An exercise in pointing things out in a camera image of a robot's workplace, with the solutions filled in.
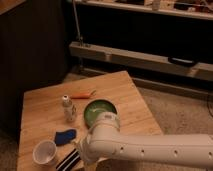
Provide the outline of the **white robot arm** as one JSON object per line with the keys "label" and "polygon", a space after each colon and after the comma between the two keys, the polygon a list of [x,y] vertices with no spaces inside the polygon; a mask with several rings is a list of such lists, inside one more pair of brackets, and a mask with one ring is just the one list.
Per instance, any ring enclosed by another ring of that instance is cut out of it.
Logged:
{"label": "white robot arm", "polygon": [[156,162],[213,169],[213,138],[210,135],[124,135],[119,117],[103,112],[78,143],[81,159],[88,164],[101,157]]}

